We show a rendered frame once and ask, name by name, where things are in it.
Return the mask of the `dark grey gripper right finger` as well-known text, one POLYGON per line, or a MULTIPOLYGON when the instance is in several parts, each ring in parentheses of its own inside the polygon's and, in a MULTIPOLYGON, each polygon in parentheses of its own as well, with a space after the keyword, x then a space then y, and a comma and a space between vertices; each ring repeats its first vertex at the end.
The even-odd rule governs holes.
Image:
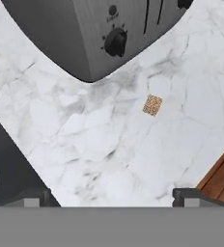
POLYGON ((172 195, 174 198, 173 207, 224 206, 224 202, 209 198, 195 188, 175 188, 172 195))

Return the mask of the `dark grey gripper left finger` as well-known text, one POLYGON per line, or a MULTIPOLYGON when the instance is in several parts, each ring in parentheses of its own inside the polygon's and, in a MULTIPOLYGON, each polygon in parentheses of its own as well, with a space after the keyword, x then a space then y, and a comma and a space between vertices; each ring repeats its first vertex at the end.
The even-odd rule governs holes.
POLYGON ((45 207, 51 206, 51 192, 49 189, 25 190, 12 199, 8 199, 2 206, 45 207))

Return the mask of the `brown sugar cube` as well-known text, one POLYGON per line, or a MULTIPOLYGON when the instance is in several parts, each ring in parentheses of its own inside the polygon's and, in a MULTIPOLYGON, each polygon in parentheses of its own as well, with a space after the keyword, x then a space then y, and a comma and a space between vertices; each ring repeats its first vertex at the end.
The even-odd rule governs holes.
POLYGON ((148 95, 143 107, 143 112, 155 116, 161 106, 162 98, 158 96, 148 95))

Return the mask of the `silver toaster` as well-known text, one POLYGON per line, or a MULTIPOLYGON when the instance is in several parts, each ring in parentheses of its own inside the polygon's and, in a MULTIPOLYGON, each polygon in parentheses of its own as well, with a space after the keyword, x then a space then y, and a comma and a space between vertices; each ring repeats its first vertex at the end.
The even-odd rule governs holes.
POLYGON ((194 0, 1 0, 27 38, 75 78, 92 83, 148 48, 194 0))

